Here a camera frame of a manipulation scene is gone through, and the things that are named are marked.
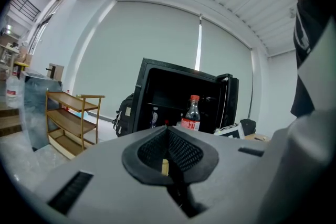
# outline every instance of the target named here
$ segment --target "red label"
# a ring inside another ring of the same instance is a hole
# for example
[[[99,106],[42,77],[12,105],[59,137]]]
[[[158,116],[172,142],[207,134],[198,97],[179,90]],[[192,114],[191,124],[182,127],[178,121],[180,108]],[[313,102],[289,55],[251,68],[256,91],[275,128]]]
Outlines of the red label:
[[[191,120],[187,120],[187,119],[182,119],[181,120],[181,126],[185,127],[187,129],[191,129],[191,130],[195,130],[198,131],[198,129],[200,128],[199,125],[199,121],[191,121]]]
[[[7,90],[7,94],[8,95],[16,95],[16,91]]]

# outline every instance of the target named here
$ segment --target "floor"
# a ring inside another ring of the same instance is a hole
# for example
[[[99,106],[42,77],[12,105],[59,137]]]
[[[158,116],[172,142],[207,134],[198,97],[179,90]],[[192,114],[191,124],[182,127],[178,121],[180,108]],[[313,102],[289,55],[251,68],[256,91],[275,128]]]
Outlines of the floor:
[[[92,116],[87,116],[86,119],[96,122],[96,118]],[[85,138],[94,141],[95,135],[95,130],[92,130],[85,134]],[[114,138],[117,136],[112,123],[99,120],[98,143]],[[53,169],[69,161],[51,145],[33,152],[30,142],[22,132],[0,137],[0,157],[12,179],[31,191],[34,191]]]

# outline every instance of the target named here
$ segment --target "black cabinet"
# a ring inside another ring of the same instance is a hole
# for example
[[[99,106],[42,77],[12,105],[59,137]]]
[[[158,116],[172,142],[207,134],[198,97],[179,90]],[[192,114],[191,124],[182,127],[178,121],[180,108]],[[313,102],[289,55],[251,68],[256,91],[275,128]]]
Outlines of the black cabinet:
[[[176,125],[190,105],[190,96],[199,95],[199,131],[234,124],[239,81],[230,74],[218,77],[171,63],[143,59],[135,86],[129,132],[150,127],[153,107],[158,108],[157,126]]]

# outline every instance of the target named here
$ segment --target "wooden shelf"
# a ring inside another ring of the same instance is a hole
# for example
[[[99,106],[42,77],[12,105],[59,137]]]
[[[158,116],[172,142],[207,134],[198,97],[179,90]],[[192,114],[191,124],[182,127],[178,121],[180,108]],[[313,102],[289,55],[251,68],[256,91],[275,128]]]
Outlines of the wooden shelf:
[[[76,97],[73,97],[72,95],[67,94],[66,92],[48,92],[48,96],[51,99],[77,112],[82,111],[83,101]],[[85,102],[84,111],[94,110],[94,109],[98,109],[98,106],[95,104],[91,104],[89,102]]]
[[[49,132],[48,135],[50,144],[67,158],[72,159],[82,153],[82,147],[66,137],[62,129],[56,129]]]
[[[65,92],[49,92],[46,94],[46,124],[49,143],[69,159],[76,157],[94,143],[84,138],[84,134],[96,128],[96,143],[98,143],[98,118],[103,95],[81,94],[82,99],[73,97]],[[99,99],[98,105],[86,102],[88,98]],[[48,99],[59,104],[57,109],[48,109]],[[81,112],[81,118],[61,108],[66,106],[74,111]],[[84,111],[97,109],[96,124],[84,120]],[[48,120],[54,122],[58,129],[49,131]]]
[[[6,49],[6,50],[10,50],[11,52],[14,52],[14,53],[16,53],[16,54],[20,54],[20,52],[19,52],[18,49],[9,48],[9,47],[4,46],[4,45],[1,45],[1,44],[0,44],[0,46],[3,47],[4,49]]]
[[[3,68],[3,69],[10,69],[9,66],[3,65],[2,63],[0,63],[0,68]]]
[[[80,118],[65,109],[47,111],[48,117],[63,130],[81,137]],[[96,128],[94,123],[83,120],[83,134]]]

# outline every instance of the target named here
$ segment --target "roller blind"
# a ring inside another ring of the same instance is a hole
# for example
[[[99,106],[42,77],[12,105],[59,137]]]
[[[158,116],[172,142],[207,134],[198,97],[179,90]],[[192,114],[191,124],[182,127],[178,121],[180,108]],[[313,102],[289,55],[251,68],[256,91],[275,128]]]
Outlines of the roller blind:
[[[179,9],[118,2],[97,27],[84,53],[74,94],[104,94],[100,114],[115,117],[134,92],[142,58],[194,68],[199,18]]]
[[[235,122],[247,119],[253,80],[251,52],[230,33],[207,20],[202,20],[202,53],[199,70],[214,76],[230,73],[239,79]]]

